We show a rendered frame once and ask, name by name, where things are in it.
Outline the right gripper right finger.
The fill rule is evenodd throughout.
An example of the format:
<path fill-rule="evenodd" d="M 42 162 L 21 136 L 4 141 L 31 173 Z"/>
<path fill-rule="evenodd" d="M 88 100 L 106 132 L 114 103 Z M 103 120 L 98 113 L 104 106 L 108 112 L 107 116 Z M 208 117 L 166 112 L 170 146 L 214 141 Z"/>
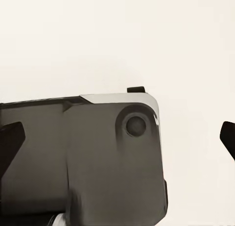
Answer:
<path fill-rule="evenodd" d="M 235 123 L 224 121 L 219 138 L 235 160 Z"/>

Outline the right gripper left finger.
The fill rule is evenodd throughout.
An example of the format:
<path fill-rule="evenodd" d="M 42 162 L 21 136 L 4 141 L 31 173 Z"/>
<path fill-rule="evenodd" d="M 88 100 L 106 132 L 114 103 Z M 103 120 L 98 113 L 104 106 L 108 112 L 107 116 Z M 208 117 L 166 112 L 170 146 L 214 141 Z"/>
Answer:
<path fill-rule="evenodd" d="M 0 127 L 0 180 L 25 141 L 21 121 Z"/>

